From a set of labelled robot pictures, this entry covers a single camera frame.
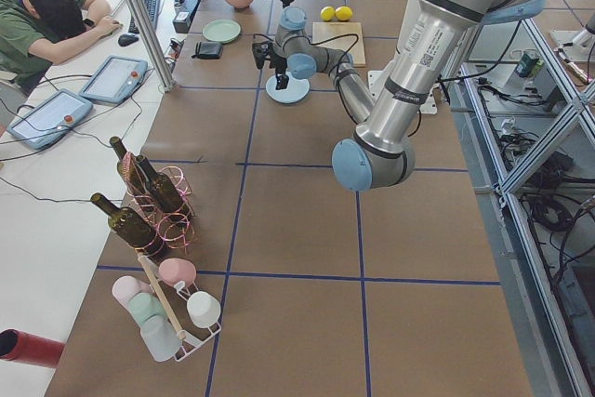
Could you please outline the person's hand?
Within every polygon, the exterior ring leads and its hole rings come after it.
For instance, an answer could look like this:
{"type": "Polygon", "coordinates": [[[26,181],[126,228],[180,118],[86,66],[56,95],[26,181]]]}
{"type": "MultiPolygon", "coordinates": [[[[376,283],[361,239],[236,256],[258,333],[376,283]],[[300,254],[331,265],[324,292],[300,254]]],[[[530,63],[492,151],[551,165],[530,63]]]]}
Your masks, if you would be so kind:
{"type": "Polygon", "coordinates": [[[119,20],[116,20],[111,16],[106,16],[97,22],[95,31],[98,32],[100,37],[105,37],[121,30],[122,28],[123,24],[119,20]]]}

